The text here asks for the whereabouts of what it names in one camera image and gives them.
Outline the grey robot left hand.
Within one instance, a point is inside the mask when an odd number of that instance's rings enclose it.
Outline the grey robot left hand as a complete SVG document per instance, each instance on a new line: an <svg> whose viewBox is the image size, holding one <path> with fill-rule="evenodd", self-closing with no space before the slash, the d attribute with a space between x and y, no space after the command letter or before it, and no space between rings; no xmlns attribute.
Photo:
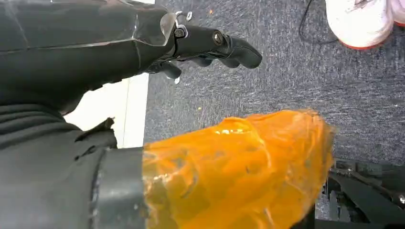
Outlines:
<svg viewBox="0 0 405 229"><path fill-rule="evenodd" d="M118 148L108 118L65 121L83 95L173 61L256 68L261 54L218 30L134 0L0 3L3 229L288 229L312 210L333 132L312 110L229 117Z"/></svg>

